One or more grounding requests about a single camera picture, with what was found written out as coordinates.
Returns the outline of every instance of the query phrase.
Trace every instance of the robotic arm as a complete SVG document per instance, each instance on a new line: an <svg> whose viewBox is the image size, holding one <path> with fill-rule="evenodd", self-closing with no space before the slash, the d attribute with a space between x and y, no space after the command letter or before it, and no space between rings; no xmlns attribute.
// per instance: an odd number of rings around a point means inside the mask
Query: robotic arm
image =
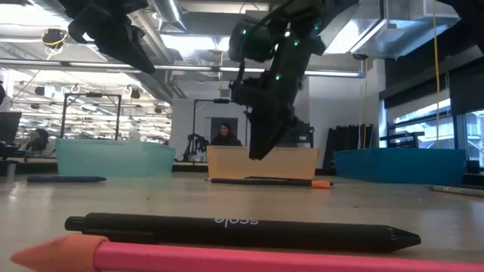
<svg viewBox="0 0 484 272"><path fill-rule="evenodd" d="M262 20L246 18L235 27L229 56L240 62L240 72L230 88L232 100L248 106L251 124L251 159L263 159L299 120L293 103L303 85L311 55L326 50L319 33L342 11L358 0L338 1L329 8L321 0L288 1ZM244 58L272 60L258 78L244 79Z"/></svg>

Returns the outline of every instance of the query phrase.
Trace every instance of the desk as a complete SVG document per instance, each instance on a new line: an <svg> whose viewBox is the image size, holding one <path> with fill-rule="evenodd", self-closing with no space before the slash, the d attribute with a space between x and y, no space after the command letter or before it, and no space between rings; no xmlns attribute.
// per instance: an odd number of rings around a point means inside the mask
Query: desk
<svg viewBox="0 0 484 272"><path fill-rule="evenodd" d="M420 234L422 244L378 257L484 262L480 198L338 177L324 177L334 182L333 190L209 184L205 178L177 173L100 184L28 184L17 176L11 189L0 182L0 266L25 271L9 261L14 251L66 235L66 218L89 212L388 224Z"/></svg>

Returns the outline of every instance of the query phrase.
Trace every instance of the blue bin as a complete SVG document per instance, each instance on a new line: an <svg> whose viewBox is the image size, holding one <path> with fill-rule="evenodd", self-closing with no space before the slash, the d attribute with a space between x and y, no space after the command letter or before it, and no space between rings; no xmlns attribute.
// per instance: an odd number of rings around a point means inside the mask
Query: blue bin
<svg viewBox="0 0 484 272"><path fill-rule="evenodd" d="M173 168L175 149L141 141L56 140L61 176L140 178Z"/></svg>
<svg viewBox="0 0 484 272"><path fill-rule="evenodd" d="M460 184L464 150L374 148L334 153L339 177L395 184Z"/></svg>

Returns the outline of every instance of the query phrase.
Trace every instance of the person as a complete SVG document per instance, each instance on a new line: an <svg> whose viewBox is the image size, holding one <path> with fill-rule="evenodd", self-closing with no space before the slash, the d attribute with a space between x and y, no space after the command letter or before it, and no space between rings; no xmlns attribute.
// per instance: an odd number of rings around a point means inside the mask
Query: person
<svg viewBox="0 0 484 272"><path fill-rule="evenodd" d="M220 125L219 134L213 138L211 145L241 147L242 143L232 133L230 125L224 122Z"/></svg>
<svg viewBox="0 0 484 272"><path fill-rule="evenodd" d="M21 146L19 151L25 151L28 156L52 156L54 145L48 141L48 132L37 128L30 134L30 142Z"/></svg>
<svg viewBox="0 0 484 272"><path fill-rule="evenodd" d="M0 79L0 113L9 112L11 108L11 99L3 88L3 81Z"/></svg>

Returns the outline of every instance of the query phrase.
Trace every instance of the black cable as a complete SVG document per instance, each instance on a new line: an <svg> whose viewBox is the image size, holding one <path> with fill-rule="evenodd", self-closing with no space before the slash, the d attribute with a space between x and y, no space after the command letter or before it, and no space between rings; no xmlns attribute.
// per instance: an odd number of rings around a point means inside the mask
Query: black cable
<svg viewBox="0 0 484 272"><path fill-rule="evenodd" d="M237 81L240 82L244 77L245 72L245 60L244 60L244 44L245 41L250 37L250 35L257 30L259 27L267 23L268 21L272 20L274 17L278 16L280 12L282 12L288 5L294 3L295 0L289 0L284 4L280 5L278 8L274 9L270 14L262 18L252 29L249 29L247 35L245 35L242 43L240 44L240 66L239 66L239 73L237 74Z"/></svg>

